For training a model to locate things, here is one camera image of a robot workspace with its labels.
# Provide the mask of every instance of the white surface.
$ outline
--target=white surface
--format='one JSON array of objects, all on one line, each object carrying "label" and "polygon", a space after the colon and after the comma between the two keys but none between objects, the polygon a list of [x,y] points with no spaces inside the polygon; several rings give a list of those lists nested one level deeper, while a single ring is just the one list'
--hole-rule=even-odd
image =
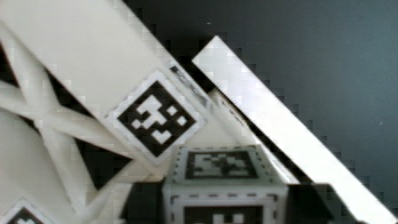
[{"label": "white surface", "polygon": [[[162,179],[168,160],[153,163],[105,120],[155,70],[166,73],[176,88],[185,89],[169,70],[175,59],[123,3],[111,0],[2,0],[0,21],[136,160]],[[187,94],[194,106],[203,107],[192,99],[194,95]]]},{"label": "white surface", "polygon": [[296,118],[219,37],[194,63],[246,116],[317,183],[335,187],[359,221],[393,224],[397,217]]}]

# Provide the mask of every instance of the white diagonal beam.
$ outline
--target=white diagonal beam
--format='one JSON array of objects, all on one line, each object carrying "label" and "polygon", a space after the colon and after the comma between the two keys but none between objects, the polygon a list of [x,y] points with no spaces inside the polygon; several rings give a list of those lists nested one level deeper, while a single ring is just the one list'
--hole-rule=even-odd
[{"label": "white diagonal beam", "polygon": [[[31,120],[36,119],[36,114],[27,105],[20,89],[2,81],[0,108],[27,117]],[[89,142],[111,152],[132,158],[130,150],[125,148],[100,122],[91,117],[77,113],[68,108],[59,107],[56,111],[49,112],[49,116],[43,117],[43,119],[47,124],[52,125],[54,129],[65,134]]]},{"label": "white diagonal beam", "polygon": [[310,178],[335,187],[358,220],[368,224],[397,223],[397,217],[219,37],[196,56],[194,63]]},{"label": "white diagonal beam", "polygon": [[52,129],[52,126],[45,122],[49,112],[59,107],[49,75],[41,63],[20,44],[6,26],[0,27],[0,40],[27,104],[36,113],[36,126],[41,131],[61,181],[73,208],[79,211],[86,207],[89,193],[93,193],[97,189],[75,140],[66,134]]}]

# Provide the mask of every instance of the white panel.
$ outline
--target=white panel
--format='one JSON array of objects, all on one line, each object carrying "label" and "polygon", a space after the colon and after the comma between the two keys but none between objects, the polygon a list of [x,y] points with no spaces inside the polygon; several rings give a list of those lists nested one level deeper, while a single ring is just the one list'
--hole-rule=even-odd
[{"label": "white panel", "polygon": [[296,118],[219,37],[194,63],[278,147],[317,183],[329,183],[349,210],[370,224],[397,218]]}]

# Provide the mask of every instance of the white truss structure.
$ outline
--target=white truss structure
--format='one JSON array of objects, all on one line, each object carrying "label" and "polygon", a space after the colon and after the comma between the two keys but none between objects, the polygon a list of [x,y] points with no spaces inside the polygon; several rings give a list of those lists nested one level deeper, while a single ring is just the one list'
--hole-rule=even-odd
[{"label": "white truss structure", "polygon": [[[0,113],[11,112],[36,123],[77,219],[82,223],[93,224],[121,223],[120,213],[134,183],[159,181],[164,178],[169,159],[166,158],[159,164],[153,163],[114,130],[105,116],[137,86],[143,76],[155,69],[169,74],[171,65],[178,65],[176,60],[121,1],[0,0],[0,42],[20,84],[20,88],[17,88],[0,82],[0,109],[8,111],[0,110]],[[256,76],[240,60],[235,55],[228,54],[233,59],[224,62],[233,62],[235,66],[230,66],[232,64],[226,66],[223,64],[226,57],[207,58],[212,48],[216,47],[210,45],[207,52],[196,58],[196,64],[276,145],[313,180],[333,184],[359,220],[370,224],[393,224],[397,218],[336,158],[331,157],[326,146],[288,113],[267,87],[255,79]],[[232,70],[223,70],[217,66],[224,66],[223,69],[230,67]],[[61,106],[47,69],[95,118]],[[242,81],[256,87],[255,94],[240,92]],[[265,108],[271,108],[272,105],[272,109],[264,111],[258,109],[260,105]],[[203,144],[203,139],[208,140],[208,144],[221,145],[246,142],[246,140],[232,140],[232,134],[224,133],[217,118],[207,116],[207,119],[210,122],[205,131],[198,133],[198,137],[189,143]],[[221,134],[217,136],[208,134],[208,130]],[[95,189],[73,138],[132,159],[100,191]],[[281,173],[288,173],[267,148],[264,150],[283,170]],[[306,158],[310,155],[317,155],[319,160],[326,160],[312,162]],[[285,179],[288,183],[297,183],[294,176],[288,175]]]}]

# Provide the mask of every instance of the white frame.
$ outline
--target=white frame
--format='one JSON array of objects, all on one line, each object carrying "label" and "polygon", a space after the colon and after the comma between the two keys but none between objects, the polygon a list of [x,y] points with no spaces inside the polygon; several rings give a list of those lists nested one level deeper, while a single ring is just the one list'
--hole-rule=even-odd
[{"label": "white frame", "polygon": [[[184,106],[191,116],[196,119],[196,124],[192,125],[192,127],[189,128],[189,130],[185,131],[184,135],[180,136],[180,138],[176,139],[175,143],[171,144],[171,146],[168,147],[168,149],[164,150],[164,153],[160,154],[159,157],[153,156],[152,151],[148,150],[139,138],[136,137],[136,135],[132,134],[130,130],[127,129],[125,125],[121,124],[121,121],[118,119],[120,115],[123,114],[125,110],[128,109],[132,103],[136,102],[137,98],[141,97],[143,93],[148,91],[148,88],[152,87],[155,82],[160,82],[160,84],[166,87],[166,90],[169,91],[169,94],[173,95],[180,105]],[[194,105],[191,104],[187,97],[184,96],[184,94],[180,93],[168,77],[166,74],[157,70],[146,80],[143,81],[141,85],[137,86],[136,90],[128,93],[128,96],[125,98],[125,100],[121,101],[118,107],[114,108],[114,110],[109,112],[109,115],[105,117],[105,119],[109,120],[113,127],[120,130],[125,138],[128,139],[130,143],[137,146],[143,154],[146,155],[148,159],[152,160],[152,162],[160,165],[166,158],[171,155],[171,149],[175,148],[176,145],[182,145],[185,143],[185,141],[189,140],[189,138],[194,136],[196,132],[200,131],[201,127],[207,124],[207,119],[205,116],[201,115],[200,111],[194,109]]]}]

